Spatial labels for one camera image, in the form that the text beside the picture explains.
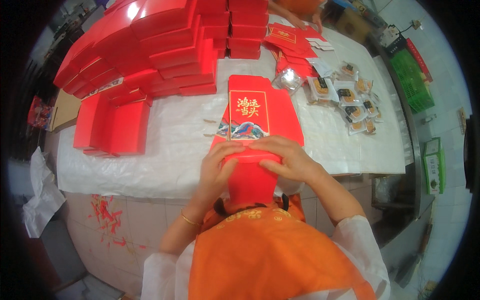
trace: stack of red boxes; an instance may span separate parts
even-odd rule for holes
[[[232,59],[260,58],[260,43],[268,24],[268,0],[229,0],[230,36],[227,47]]]
[[[75,148],[100,157],[143,154],[153,97],[216,93],[217,49],[224,55],[227,33],[218,34],[215,18],[202,24],[199,13],[211,5],[202,1],[117,0],[72,45],[54,84],[82,99]],[[228,21],[222,3],[217,10]]]

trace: white sleeve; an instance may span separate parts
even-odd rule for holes
[[[353,216],[340,221],[332,241],[371,284],[377,299],[389,299],[388,272],[368,220],[363,216]]]

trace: woman's right hand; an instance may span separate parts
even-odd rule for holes
[[[266,136],[249,144],[249,148],[268,151],[282,157],[282,164],[270,159],[260,161],[260,166],[287,179],[312,185],[316,180],[328,176],[319,163],[311,159],[295,141],[280,135]]]

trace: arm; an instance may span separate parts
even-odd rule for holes
[[[200,182],[192,199],[183,209],[183,215],[194,223],[201,224],[206,213],[213,207],[227,185],[227,180],[238,163],[231,159],[220,168],[227,155],[245,150],[239,142],[216,144],[202,161]],[[200,226],[187,222],[181,215],[170,225],[160,242],[159,251],[179,256],[200,233]]]
[[[311,159],[297,142],[274,135],[261,138],[249,147],[280,155],[282,164],[265,159],[260,161],[260,165],[287,179],[308,184],[334,226],[348,217],[365,216],[357,199],[330,176],[322,165]]]

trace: orange apron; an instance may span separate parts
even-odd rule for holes
[[[290,198],[288,212],[272,202],[220,222],[218,215],[207,215],[193,251],[189,299],[285,300],[350,288],[359,300],[375,299],[348,257],[324,233],[300,221],[299,200]],[[228,212],[236,209],[226,205]]]

